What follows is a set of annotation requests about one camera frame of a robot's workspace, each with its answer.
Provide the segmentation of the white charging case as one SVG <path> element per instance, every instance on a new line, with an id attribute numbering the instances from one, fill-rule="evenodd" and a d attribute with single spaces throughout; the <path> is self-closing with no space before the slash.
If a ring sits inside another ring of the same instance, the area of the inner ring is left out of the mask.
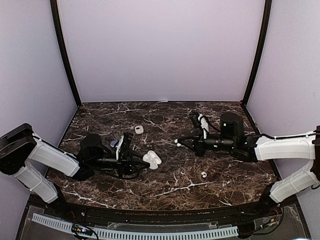
<path id="1" fill-rule="evenodd" d="M 149 150 L 142 158 L 146 163 L 149 163 L 149 168 L 151 170 L 156 170 L 159 165 L 162 163 L 160 157 L 153 151 Z"/>

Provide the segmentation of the beige earbud charging case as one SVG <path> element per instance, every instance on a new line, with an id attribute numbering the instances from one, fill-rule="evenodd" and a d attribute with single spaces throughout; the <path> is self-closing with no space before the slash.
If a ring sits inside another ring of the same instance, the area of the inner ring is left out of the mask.
<path id="1" fill-rule="evenodd" d="M 134 131 L 137 135 L 141 135 L 144 133 L 144 128 L 142 125 L 137 125 L 134 127 Z"/>

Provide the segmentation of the purple blue charging case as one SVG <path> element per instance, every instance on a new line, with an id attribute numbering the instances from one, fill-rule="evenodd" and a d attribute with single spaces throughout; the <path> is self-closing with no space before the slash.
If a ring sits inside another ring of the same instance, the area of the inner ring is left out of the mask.
<path id="1" fill-rule="evenodd" d="M 110 146 L 111 146 L 112 148 L 114 148 L 114 147 L 117 146 L 118 143 L 119 143 L 118 140 L 112 140 L 112 141 L 110 142 Z"/>

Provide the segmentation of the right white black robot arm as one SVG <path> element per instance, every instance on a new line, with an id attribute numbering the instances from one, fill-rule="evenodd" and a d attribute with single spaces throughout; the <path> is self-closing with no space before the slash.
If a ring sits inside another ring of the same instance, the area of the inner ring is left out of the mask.
<path id="1" fill-rule="evenodd" d="M 196 110 L 189 114 L 197 131 L 176 139 L 177 146 L 185 146 L 196 156 L 207 150 L 228 152 L 239 161 L 257 163 L 273 159 L 308 159 L 308 163 L 290 176 L 269 184 L 255 205 L 255 213 L 266 217 L 275 205 L 308 187 L 320 182 L 320 130 L 299 135 L 269 136 L 267 134 L 245 136 L 244 122 L 233 112 L 220 116 L 220 127 L 211 134 L 208 118 Z"/>

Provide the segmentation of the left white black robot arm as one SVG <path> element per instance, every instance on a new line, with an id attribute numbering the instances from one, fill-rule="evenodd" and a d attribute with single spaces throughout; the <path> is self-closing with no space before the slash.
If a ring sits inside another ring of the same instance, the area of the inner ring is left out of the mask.
<path id="1" fill-rule="evenodd" d="M 151 167 L 147 155 L 130 149 L 133 135 L 124 133 L 113 149 L 103 145 L 98 134 L 87 135 L 80 141 L 80 151 L 74 155 L 53 146 L 34 133 L 24 123 L 0 138 L 0 171 L 13 176 L 31 192 L 37 194 L 60 218 L 67 218 L 70 206 L 58 194 L 58 188 L 48 181 L 31 161 L 58 170 L 67 177 L 85 181 L 95 171 L 115 171 L 118 179 L 136 178 L 140 171 Z"/>

